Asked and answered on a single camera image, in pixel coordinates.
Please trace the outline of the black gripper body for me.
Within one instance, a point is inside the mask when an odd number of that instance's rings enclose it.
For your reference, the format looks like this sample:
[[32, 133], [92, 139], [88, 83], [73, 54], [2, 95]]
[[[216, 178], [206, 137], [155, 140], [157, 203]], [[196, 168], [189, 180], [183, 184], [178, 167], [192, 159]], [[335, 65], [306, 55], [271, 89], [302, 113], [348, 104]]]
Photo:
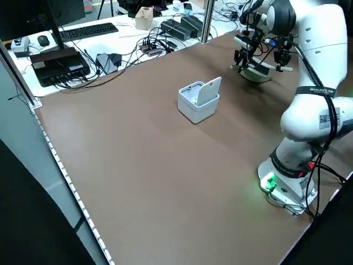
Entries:
[[291, 56], [291, 48], [293, 45], [288, 41], [277, 41], [275, 57], [288, 57]]
[[242, 47], [240, 50], [234, 51], [235, 63], [247, 63], [249, 61], [249, 50], [246, 47]]

